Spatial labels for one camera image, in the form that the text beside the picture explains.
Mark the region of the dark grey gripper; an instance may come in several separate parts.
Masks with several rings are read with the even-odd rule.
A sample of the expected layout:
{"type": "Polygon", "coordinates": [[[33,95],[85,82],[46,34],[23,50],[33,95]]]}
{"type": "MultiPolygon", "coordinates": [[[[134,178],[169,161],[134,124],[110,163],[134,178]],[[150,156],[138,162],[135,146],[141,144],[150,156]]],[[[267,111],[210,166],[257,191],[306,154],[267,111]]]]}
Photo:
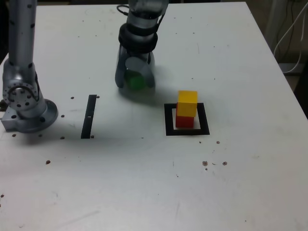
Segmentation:
{"type": "Polygon", "coordinates": [[[128,69],[133,72],[138,72],[143,77],[146,86],[153,88],[155,86],[155,79],[150,67],[153,64],[154,57],[152,52],[140,53],[126,50],[123,46],[119,46],[115,72],[115,83],[117,87],[124,87],[124,75],[126,69],[128,69]]]}

